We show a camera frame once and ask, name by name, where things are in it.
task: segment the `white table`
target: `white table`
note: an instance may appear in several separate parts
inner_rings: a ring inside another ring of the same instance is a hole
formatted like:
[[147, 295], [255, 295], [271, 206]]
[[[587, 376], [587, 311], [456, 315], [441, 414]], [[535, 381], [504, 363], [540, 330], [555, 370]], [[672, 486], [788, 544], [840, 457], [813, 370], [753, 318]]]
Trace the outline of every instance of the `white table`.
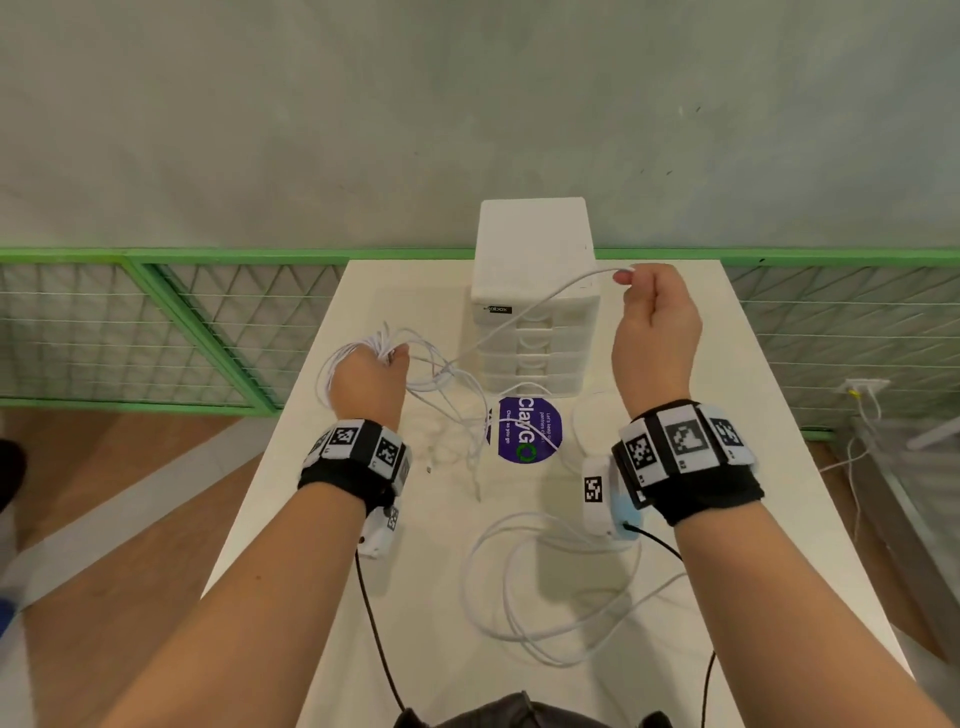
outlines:
[[[604, 265], [616, 265], [604, 261]], [[693, 396], [723, 407], [760, 461], [766, 504], [829, 584], [906, 667], [900, 647], [860, 566], [799, 430], [743, 315], [723, 268], [716, 261], [678, 261], [704, 319], [693, 372]], [[349, 340], [389, 321], [416, 329], [447, 356], [473, 340], [468, 301], [470, 261], [355, 261], [347, 267], [308, 355], [293, 395], [214, 567], [212, 584], [273, 517], [295, 489], [300, 462], [333, 415], [314, 388], [327, 356]], [[585, 392], [611, 390], [610, 351], [620, 317], [622, 288], [601, 277], [600, 315]], [[473, 402], [466, 391], [455, 401]], [[569, 428], [574, 400], [554, 400], [564, 415], [567, 459], [579, 462]], [[474, 412], [480, 408], [474, 404]], [[626, 414], [612, 394], [577, 408], [588, 449], [603, 452]], [[480, 467], [477, 502], [455, 425], [407, 398], [400, 433], [413, 447], [415, 464], [404, 491], [400, 528], [390, 556], [366, 561], [372, 607], [397, 687], [407, 705], [436, 723], [503, 695], [526, 690], [534, 700], [605, 721], [636, 726], [655, 710], [677, 726], [699, 720], [710, 643], [685, 578], [641, 605], [593, 659], [570, 669], [535, 663], [516, 645], [482, 637], [459, 600], [464, 555], [476, 536], [508, 513], [546, 510], [579, 525], [582, 485], [554, 456], [513, 465], [488, 449]], [[438, 465], [425, 471], [426, 453], [437, 445]], [[669, 542], [670, 528], [657, 514], [645, 525]], [[481, 552], [470, 580], [480, 613], [504, 627], [499, 609], [502, 563], [514, 536]], [[682, 570], [654, 544], [643, 544], [635, 596]], [[622, 584], [633, 553], [579, 557], [532, 547], [521, 557], [514, 582], [527, 627], [538, 629], [584, 613], [579, 590]], [[595, 632], [588, 630], [589, 640]], [[579, 649], [583, 636], [560, 638], [558, 651]], [[390, 726], [396, 706], [383, 676], [359, 588], [351, 578], [310, 690], [300, 726]], [[742, 725], [722, 670], [714, 671], [708, 708], [711, 728]]]

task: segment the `wristband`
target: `wristband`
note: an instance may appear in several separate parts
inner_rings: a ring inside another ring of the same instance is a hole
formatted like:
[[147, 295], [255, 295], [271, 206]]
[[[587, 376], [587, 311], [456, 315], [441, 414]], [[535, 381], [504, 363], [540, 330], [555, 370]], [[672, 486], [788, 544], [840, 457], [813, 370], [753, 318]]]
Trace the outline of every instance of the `wristband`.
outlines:
[[620, 430], [613, 459], [637, 509], [654, 506], [670, 525], [709, 508], [763, 498], [756, 458], [718, 407], [676, 400]]
[[389, 428], [371, 420], [341, 420], [310, 449], [297, 488], [329, 483], [363, 500], [369, 515], [394, 505], [410, 462], [410, 449]]

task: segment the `round sticker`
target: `round sticker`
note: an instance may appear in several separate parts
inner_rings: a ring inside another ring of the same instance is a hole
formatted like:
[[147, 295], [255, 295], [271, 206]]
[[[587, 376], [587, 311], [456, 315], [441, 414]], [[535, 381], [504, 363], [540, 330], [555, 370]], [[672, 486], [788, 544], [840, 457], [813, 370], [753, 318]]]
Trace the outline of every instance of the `round sticker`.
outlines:
[[[512, 463], [539, 463], [557, 451], [564, 441], [560, 412], [547, 400], [537, 397], [505, 397], [500, 400], [500, 419], [496, 451]], [[532, 427], [549, 439], [547, 442]]]

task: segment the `black wire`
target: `black wire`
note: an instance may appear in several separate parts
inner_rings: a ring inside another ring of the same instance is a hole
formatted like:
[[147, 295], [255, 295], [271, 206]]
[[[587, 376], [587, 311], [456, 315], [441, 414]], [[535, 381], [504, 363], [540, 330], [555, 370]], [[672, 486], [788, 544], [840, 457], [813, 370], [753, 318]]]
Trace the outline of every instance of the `black wire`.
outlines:
[[360, 569], [360, 554], [353, 552], [353, 561], [357, 565], [357, 581], [360, 582], [360, 594], [363, 595], [364, 606], [367, 607], [367, 616], [370, 618], [370, 627], [373, 630], [373, 639], [376, 641], [376, 651], [380, 653], [380, 664], [383, 665], [383, 671], [387, 674], [387, 682], [390, 683], [390, 690], [394, 694], [396, 704], [400, 706], [400, 712], [406, 710], [403, 701], [400, 700], [400, 693], [396, 691], [394, 676], [390, 674], [390, 666], [387, 665], [387, 656], [383, 654], [383, 645], [380, 643], [380, 633], [376, 631], [376, 619], [373, 618], [373, 609], [370, 607], [370, 600], [367, 597], [367, 586], [363, 583], [363, 572]]
[[[654, 536], [649, 531], [644, 531], [642, 528], [637, 528], [635, 525], [631, 523], [627, 523], [626, 521], [624, 521], [621, 525], [623, 525], [623, 527], [626, 528], [628, 531], [633, 531], [634, 533], [638, 533], [641, 536], [646, 536], [651, 541], [657, 542], [658, 544], [663, 546], [666, 550], [668, 550], [670, 553], [672, 553], [674, 556], [676, 556], [678, 559], [680, 559], [681, 562], [684, 560], [683, 556], [680, 555], [680, 552], [676, 548], [672, 547], [663, 539], [657, 536]], [[713, 663], [716, 662], [716, 659], [717, 659], [717, 653], [715, 651], [711, 652], [710, 660], [707, 663], [707, 677], [704, 680], [704, 702], [700, 709], [700, 728], [707, 728], [707, 693], [709, 692], [709, 689], [710, 689], [710, 674], [713, 672]]]

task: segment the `green bar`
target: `green bar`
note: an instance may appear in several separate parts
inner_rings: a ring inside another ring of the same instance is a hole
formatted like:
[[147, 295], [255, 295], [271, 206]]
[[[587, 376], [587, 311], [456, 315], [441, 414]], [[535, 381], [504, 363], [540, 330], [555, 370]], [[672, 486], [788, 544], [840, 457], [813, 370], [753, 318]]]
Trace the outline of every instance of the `green bar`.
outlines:
[[800, 432], [804, 439], [811, 443], [827, 443], [836, 437], [833, 430], [822, 427], [801, 427]]
[[156, 412], [180, 415], [229, 415], [231, 417], [268, 416], [252, 407], [227, 404], [178, 404], [175, 402], [149, 401], [98, 401], [98, 400], [26, 400], [0, 397], [0, 407], [32, 407], [47, 409], [100, 409], [110, 412]]
[[[960, 266], [947, 248], [597, 248], [599, 260], [721, 260], [736, 266]], [[16, 248], [0, 263], [193, 263], [208, 265], [343, 265], [350, 260], [471, 260], [473, 248]]]
[[220, 373], [262, 414], [274, 414], [276, 407], [243, 367], [234, 359], [223, 342], [198, 318], [176, 289], [155, 267], [125, 260], [124, 270], [170, 317], [183, 335], [206, 355]]

